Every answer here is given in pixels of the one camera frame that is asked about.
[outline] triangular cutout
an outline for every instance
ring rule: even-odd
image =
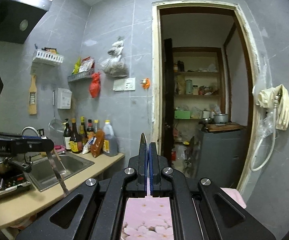
[[[245,217],[239,213],[238,210],[236,210],[222,195],[215,194],[214,198],[226,227],[232,228],[245,220]]]
[[[83,199],[83,195],[78,194],[72,200],[70,200],[65,206],[50,217],[50,222],[67,229],[71,221],[76,214],[78,207]]]

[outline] white hose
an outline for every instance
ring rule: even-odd
[[[276,141],[276,115],[277,115],[277,107],[274,107],[274,116],[273,116],[273,126],[274,126],[274,131],[272,133],[272,143],[271,143],[271,149],[270,149],[270,152],[267,156],[267,158],[265,159],[265,161],[257,168],[253,168],[253,165],[254,165],[254,162],[255,162],[255,158],[257,156],[257,153],[258,153],[258,150],[260,148],[260,145],[263,141],[263,137],[260,139],[254,153],[253,153],[253,156],[252,156],[252,159],[251,159],[251,162],[250,162],[250,170],[251,171],[259,171],[261,168],[263,168],[267,162],[269,161],[271,155],[272,155],[272,152],[274,151],[274,147],[275,147],[275,141]]]

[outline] cream rubber glove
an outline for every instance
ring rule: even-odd
[[[281,98],[277,109],[276,128],[286,130],[289,126],[289,94],[283,84],[275,87],[261,90],[258,94],[257,105],[273,109],[275,96],[281,92]]]

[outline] white door frame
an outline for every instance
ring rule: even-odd
[[[256,47],[254,37],[252,35],[246,17],[241,10],[240,6],[234,3],[227,3],[217,0],[167,0],[160,1],[153,4],[152,9],[152,41],[153,41],[153,139],[152,141],[157,144],[158,154],[161,153],[161,140],[162,140],[162,102],[163,102],[163,81],[162,81],[162,41],[161,41],[161,22],[160,22],[160,9],[184,6],[204,6],[215,7],[233,10],[241,30],[248,50],[251,66],[252,85],[254,86],[259,64],[259,55]],[[241,177],[237,186],[237,190],[241,193],[250,177],[250,162],[253,149],[256,143],[256,130],[260,114],[253,104],[253,118],[252,130],[248,147],[248,153],[245,160],[245,165],[241,173]]]

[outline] silver screw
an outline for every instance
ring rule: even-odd
[[[134,173],[134,169],[133,168],[126,168],[125,173],[126,174],[132,174],[132,173]]]
[[[165,168],[163,169],[163,172],[166,173],[166,174],[171,174],[171,173],[173,172],[173,169],[170,168],[170,167],[165,167]]]
[[[96,183],[97,183],[97,181],[95,179],[87,179],[86,180],[87,186],[93,186]]]
[[[211,184],[210,179],[204,178],[201,180],[201,184],[204,186],[209,186]]]

